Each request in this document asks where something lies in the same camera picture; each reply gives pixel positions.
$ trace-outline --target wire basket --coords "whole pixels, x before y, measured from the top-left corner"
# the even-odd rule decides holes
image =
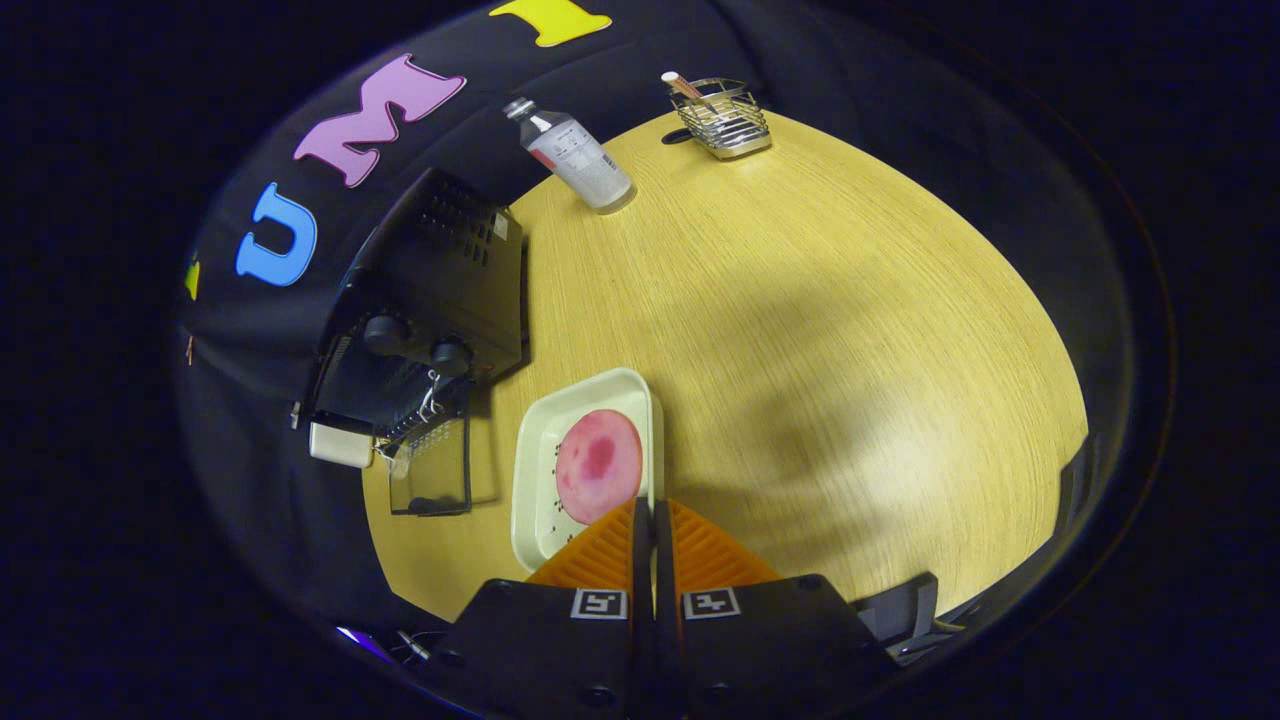
[[[672,88],[671,104],[689,132],[721,160],[740,158],[773,145],[764,111],[755,104],[746,83],[728,78],[692,81],[701,101]]]

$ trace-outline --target yellow letter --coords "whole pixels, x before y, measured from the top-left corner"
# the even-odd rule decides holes
[[[513,0],[489,17],[516,15],[538,31],[539,47],[550,47],[613,24],[608,15],[593,15],[571,0]]]

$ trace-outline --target white tray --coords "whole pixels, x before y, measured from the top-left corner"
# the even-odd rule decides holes
[[[530,573],[586,529],[557,507],[556,446],[593,410],[616,410],[635,424],[641,461],[636,497],[646,498],[653,512],[662,495],[662,405],[640,373],[614,368],[538,400],[520,423],[511,489],[511,547]]]

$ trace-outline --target bottle label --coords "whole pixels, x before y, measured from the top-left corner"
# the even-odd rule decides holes
[[[577,120],[556,126],[529,151],[593,208],[613,202],[631,187],[631,178]]]

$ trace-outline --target wire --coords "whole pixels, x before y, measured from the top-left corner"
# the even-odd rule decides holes
[[[407,647],[410,650],[412,650],[415,655],[417,655],[422,660],[430,660],[431,659],[431,653],[426,652],[426,650],[422,646],[420,646],[416,642],[413,642],[413,638],[410,637],[407,633],[404,633],[404,630],[396,630],[396,634],[399,635],[401,639],[407,643]],[[404,662],[401,662],[401,665],[408,664],[410,660],[413,660],[412,655],[408,656],[408,657],[406,657]]]

